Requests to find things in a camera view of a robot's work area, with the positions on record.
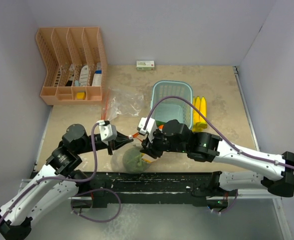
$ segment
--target plastic basket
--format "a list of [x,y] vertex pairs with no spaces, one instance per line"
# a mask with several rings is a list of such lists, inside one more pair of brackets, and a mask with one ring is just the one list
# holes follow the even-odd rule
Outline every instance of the plastic basket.
[[[192,88],[181,81],[162,80],[157,82],[152,89],[151,108],[166,96],[179,96],[192,103]],[[178,122],[186,124],[192,129],[192,109],[189,105],[179,99],[166,99],[161,102],[152,114],[157,126],[169,120],[177,119]]]

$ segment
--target orange plastic organizer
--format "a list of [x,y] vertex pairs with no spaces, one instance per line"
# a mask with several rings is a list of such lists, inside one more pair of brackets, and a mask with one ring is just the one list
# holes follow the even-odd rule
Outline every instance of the orange plastic organizer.
[[[36,41],[47,68],[40,96],[48,105],[93,104],[102,100],[108,62],[99,27],[46,27],[38,30]],[[97,63],[101,63],[101,86],[91,86]],[[75,86],[82,66],[88,65],[86,86]],[[74,75],[72,86],[65,86]],[[85,92],[79,100],[77,93]]]

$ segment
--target tabletop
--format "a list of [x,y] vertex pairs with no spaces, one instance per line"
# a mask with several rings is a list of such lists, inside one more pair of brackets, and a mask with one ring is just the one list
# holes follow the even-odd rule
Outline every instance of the tabletop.
[[[118,116],[111,121],[117,131],[132,135],[137,132],[141,117],[150,111],[153,85],[160,80],[174,80],[188,83],[194,96],[204,96],[207,100],[207,118],[233,143],[255,149],[248,119],[241,99],[237,80],[231,66],[180,66],[158,65],[154,71],[137,71],[134,65],[110,65],[107,86],[131,93],[144,95],[144,107],[138,117]],[[72,124],[82,124],[88,135],[93,124],[101,119],[101,105],[55,105],[48,119],[43,144],[40,149],[39,171],[46,159],[58,146],[62,135]],[[215,134],[208,127],[206,132]],[[92,172],[94,159],[92,152],[81,155],[83,162],[78,169]],[[98,151],[98,171],[124,172],[114,165],[107,150]],[[186,154],[164,152],[163,156],[151,164],[147,172],[239,172],[244,169],[223,163],[196,162]]]

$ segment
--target plastic bag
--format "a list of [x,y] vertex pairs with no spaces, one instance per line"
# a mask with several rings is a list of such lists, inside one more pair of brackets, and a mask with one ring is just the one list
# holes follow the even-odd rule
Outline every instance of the plastic bag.
[[155,161],[152,157],[139,152],[141,142],[134,140],[131,143],[115,150],[111,158],[111,169],[114,172],[140,174]]
[[118,115],[137,117],[144,106],[143,94],[109,88],[101,109],[101,119],[115,119]]

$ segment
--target wooden table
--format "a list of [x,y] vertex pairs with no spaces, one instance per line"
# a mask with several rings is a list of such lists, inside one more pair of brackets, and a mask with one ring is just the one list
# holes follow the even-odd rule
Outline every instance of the wooden table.
[[[137,132],[141,117],[150,111],[153,85],[160,80],[183,81],[191,85],[194,96],[205,96],[207,117],[233,143],[254,149],[254,143],[240,96],[238,84],[231,66],[180,66],[159,65],[155,71],[136,71],[133,65],[115,65],[108,68],[108,86],[144,94],[145,106],[139,117],[119,116],[112,121],[117,130],[125,135]],[[52,109],[42,149],[36,166],[37,171],[58,146],[68,126],[82,124],[91,134],[93,124],[101,118],[98,105],[56,105]],[[205,130],[215,133],[210,127]],[[78,167],[91,172],[94,169],[93,154],[81,155],[83,163]],[[167,153],[154,162],[148,172],[239,172],[244,169],[223,163],[195,162],[182,153]],[[98,171],[118,171],[111,164],[107,150],[98,151]]]

